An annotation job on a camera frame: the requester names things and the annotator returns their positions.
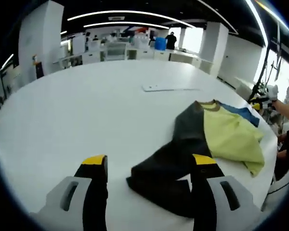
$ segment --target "round table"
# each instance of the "round table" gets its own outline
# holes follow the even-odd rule
[[[143,86],[196,88],[145,92]],[[112,61],[82,65],[38,79],[14,93],[0,110],[0,167],[25,211],[38,212],[46,194],[73,176],[90,156],[108,155],[106,223],[109,230],[192,230],[133,192],[131,167],[171,140],[176,116],[195,100],[217,99],[251,107],[232,89],[192,65],[163,61]],[[271,184],[277,137],[260,118],[265,166],[252,177],[242,163],[217,159],[261,207]]]

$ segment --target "white pillar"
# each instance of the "white pillar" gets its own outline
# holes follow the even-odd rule
[[[31,12],[21,24],[18,43],[19,65],[24,82],[36,79],[32,56],[42,62],[44,75],[59,70],[53,64],[60,49],[61,25],[64,6],[48,1]]]
[[[214,77],[217,77],[222,65],[228,40],[228,32],[228,28],[223,24],[208,22],[200,57],[213,63],[209,74]]]
[[[184,37],[185,37],[185,31],[186,31],[185,28],[181,29],[179,45],[178,45],[178,47],[180,47],[180,48],[182,48],[182,46],[183,46],[183,40],[184,40]]]

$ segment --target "white glove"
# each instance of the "white glove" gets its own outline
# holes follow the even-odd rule
[[[277,100],[277,95],[278,95],[278,86],[267,86],[268,92],[266,96],[271,100],[271,101],[276,101]]]

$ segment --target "blue fabric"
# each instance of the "blue fabric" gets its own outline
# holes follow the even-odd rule
[[[247,119],[247,120],[248,120],[249,122],[251,122],[255,127],[258,127],[258,126],[259,126],[259,121],[260,121],[260,119],[257,118],[257,117],[255,117],[255,116],[253,116],[247,107],[244,107],[244,108],[235,108],[235,107],[229,106],[229,105],[224,104],[224,103],[220,103],[220,105],[221,105],[224,109],[226,109],[227,111],[232,112],[232,113],[235,113],[235,114],[238,114],[238,115],[242,116],[243,118]]]

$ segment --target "blue container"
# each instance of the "blue container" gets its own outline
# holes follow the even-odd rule
[[[164,51],[166,49],[166,39],[157,37],[155,40],[155,50]]]

